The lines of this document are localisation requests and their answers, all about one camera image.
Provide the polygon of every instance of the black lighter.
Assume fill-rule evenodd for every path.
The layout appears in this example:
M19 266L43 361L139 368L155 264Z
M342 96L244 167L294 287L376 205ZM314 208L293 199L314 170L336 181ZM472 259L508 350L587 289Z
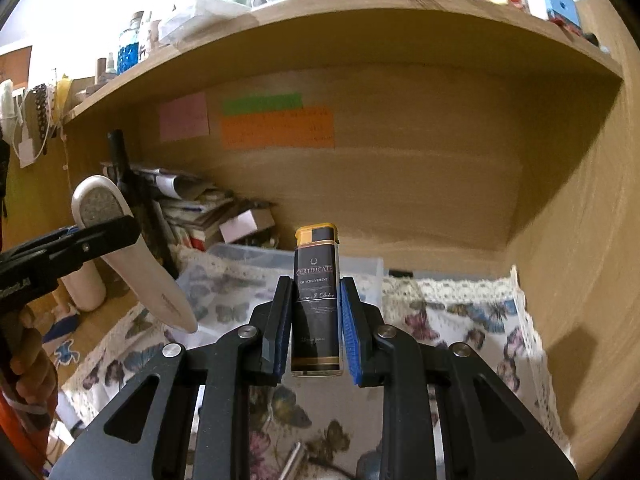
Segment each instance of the black lighter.
M291 373L341 375L338 229L333 224L304 226L296 240Z

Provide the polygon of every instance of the person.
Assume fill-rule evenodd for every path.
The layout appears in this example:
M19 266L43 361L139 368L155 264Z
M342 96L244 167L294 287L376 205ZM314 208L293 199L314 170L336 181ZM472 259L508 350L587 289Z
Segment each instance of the person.
M10 362L11 370L19 376L16 390L28 404L45 402L49 414L53 416L58 403L58 374L42 349L42 336L34 327L35 316L28 307L22 311L20 319L26 328ZM4 396L0 396L0 428L29 468L37 476L42 476L47 460L49 428L27 433Z

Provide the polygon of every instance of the blue liquid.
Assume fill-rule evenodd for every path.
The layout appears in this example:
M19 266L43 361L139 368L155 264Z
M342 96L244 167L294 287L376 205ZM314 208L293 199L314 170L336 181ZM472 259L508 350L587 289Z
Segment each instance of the blue liquid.
M138 42L123 46L118 51L118 74L138 63Z

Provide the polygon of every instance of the sticky note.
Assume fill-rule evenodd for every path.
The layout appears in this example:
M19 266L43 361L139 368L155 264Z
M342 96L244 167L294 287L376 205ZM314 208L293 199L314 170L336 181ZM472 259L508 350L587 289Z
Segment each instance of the sticky note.
M209 135L207 97L204 92L180 97L158 106L160 142Z
M220 133L226 150L335 146L334 114L327 107L222 117Z
M254 95L222 103L225 116L277 112L302 108L302 94Z

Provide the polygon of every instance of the black cable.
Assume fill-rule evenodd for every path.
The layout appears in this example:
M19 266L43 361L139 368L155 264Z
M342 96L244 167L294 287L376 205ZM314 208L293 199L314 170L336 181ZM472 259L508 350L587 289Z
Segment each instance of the black cable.
M309 462L312 465L315 465L315 466L318 466L318 467L322 467L324 469L329 469L331 471L335 471L337 473L340 473L341 475L346 476L349 480L358 480L357 477L355 477L351 473L345 471L341 467L338 467L337 465L331 464L329 462L325 462L324 460L321 460L321 459L316 458L314 456L310 456L309 458L306 459L306 461Z

